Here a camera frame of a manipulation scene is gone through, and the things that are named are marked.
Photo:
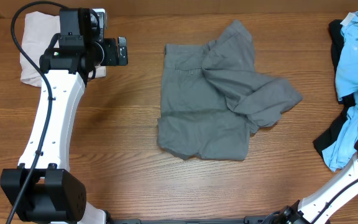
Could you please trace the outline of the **grey shorts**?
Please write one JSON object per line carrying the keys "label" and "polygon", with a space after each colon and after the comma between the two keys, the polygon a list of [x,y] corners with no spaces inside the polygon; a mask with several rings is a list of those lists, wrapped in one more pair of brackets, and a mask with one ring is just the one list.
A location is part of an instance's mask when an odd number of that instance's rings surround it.
{"label": "grey shorts", "polygon": [[240,21],[204,45],[167,44],[159,147],[184,160],[243,161],[250,137],[302,100],[288,80],[254,63],[253,38]]}

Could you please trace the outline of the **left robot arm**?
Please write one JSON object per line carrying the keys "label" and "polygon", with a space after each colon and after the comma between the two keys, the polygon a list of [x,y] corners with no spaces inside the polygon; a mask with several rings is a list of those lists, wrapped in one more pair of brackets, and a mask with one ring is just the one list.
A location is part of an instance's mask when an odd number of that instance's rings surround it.
{"label": "left robot arm", "polygon": [[29,142],[0,185],[11,203],[9,222],[111,223],[109,212],[87,201],[70,173],[70,139],[78,104],[98,66],[125,66],[127,40],[104,37],[104,9],[60,8],[60,30],[34,63],[42,82]]}

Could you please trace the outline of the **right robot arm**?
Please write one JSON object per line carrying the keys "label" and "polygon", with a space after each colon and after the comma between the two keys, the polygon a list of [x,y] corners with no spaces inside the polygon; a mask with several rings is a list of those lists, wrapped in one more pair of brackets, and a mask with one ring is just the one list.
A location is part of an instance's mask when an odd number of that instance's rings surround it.
{"label": "right robot arm", "polygon": [[348,159],[344,160],[340,154],[336,156],[337,162],[333,157],[325,159],[330,168],[339,165],[342,170],[314,194],[285,207],[272,223],[326,223],[335,211],[358,194],[358,112],[354,108],[347,111],[351,117],[342,125],[337,141],[350,144],[342,147]]}

